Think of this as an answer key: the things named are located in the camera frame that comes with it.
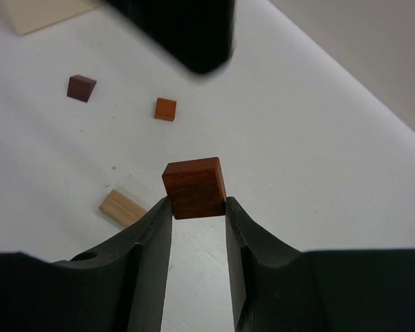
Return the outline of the dark brown wood block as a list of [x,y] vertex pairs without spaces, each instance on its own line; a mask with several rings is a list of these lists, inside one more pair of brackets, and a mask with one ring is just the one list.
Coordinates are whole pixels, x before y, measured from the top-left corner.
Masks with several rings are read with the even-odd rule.
[[81,102],[88,102],[96,83],[96,80],[83,75],[70,76],[66,96]]

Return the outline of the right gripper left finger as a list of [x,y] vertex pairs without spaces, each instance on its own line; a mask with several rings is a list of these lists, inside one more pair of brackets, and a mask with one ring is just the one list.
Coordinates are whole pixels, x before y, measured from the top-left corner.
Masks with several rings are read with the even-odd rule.
[[0,253],[0,331],[159,331],[171,242],[165,198],[71,260]]

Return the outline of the reddish brown wood block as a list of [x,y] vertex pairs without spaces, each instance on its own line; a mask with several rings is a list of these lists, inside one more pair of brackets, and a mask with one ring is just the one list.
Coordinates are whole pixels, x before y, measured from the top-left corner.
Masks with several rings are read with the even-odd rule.
[[169,163],[162,180],[176,220],[225,214],[226,191],[218,157]]

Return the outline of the light wooden box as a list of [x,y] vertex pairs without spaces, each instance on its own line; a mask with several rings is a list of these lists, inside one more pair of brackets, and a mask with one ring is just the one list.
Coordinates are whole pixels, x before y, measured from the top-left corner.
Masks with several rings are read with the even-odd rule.
[[27,35],[99,8],[102,1],[5,0],[0,13],[18,35]]

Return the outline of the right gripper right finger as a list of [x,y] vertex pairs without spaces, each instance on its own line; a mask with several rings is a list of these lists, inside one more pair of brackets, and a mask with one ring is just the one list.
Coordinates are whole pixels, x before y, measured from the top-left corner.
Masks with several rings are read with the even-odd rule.
[[415,331],[415,249],[294,249],[225,204],[236,331]]

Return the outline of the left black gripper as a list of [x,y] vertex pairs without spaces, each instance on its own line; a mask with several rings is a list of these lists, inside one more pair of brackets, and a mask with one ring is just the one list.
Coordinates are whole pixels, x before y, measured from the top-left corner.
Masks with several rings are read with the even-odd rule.
[[107,2],[189,72],[207,75],[233,53],[231,0],[119,0]]

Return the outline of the light tan wood block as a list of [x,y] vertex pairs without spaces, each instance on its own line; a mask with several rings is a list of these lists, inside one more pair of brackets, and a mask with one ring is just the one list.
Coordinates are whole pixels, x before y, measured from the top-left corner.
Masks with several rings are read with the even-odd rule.
[[133,225],[147,213],[146,209],[117,190],[111,190],[99,210],[124,228]]

